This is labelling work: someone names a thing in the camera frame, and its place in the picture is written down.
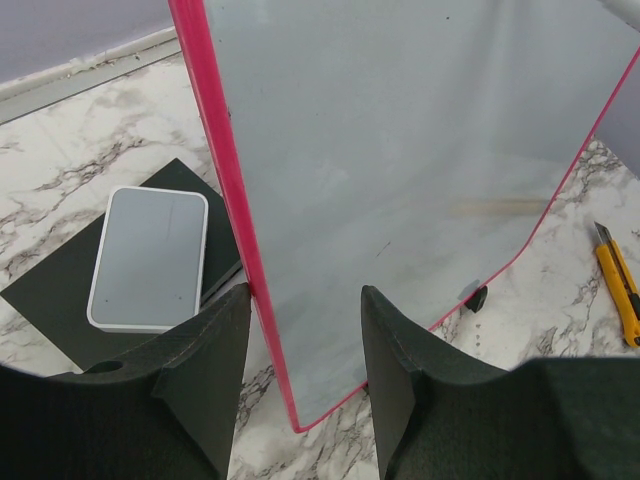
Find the pink framed whiteboard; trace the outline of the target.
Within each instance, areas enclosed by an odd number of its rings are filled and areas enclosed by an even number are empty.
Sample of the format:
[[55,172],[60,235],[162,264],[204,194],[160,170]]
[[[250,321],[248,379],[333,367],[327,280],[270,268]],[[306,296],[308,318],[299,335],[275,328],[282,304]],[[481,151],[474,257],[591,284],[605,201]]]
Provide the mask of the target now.
[[294,431],[365,382],[360,291],[435,326],[530,242],[639,56],[635,1],[174,1]]

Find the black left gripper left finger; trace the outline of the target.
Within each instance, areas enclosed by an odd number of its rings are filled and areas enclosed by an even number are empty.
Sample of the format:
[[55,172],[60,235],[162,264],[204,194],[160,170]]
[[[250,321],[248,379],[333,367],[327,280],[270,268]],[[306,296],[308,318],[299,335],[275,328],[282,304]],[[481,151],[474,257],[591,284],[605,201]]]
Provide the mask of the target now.
[[1,371],[5,479],[223,479],[251,321],[239,284],[81,373]]

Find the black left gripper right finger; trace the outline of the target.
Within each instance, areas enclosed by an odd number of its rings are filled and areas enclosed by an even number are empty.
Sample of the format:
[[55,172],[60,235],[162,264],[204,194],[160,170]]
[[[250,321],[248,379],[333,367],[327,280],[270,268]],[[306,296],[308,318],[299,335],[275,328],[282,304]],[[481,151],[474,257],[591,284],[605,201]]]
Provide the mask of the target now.
[[639,362],[536,358],[505,371],[407,318],[377,288],[361,328],[384,479],[635,479]]

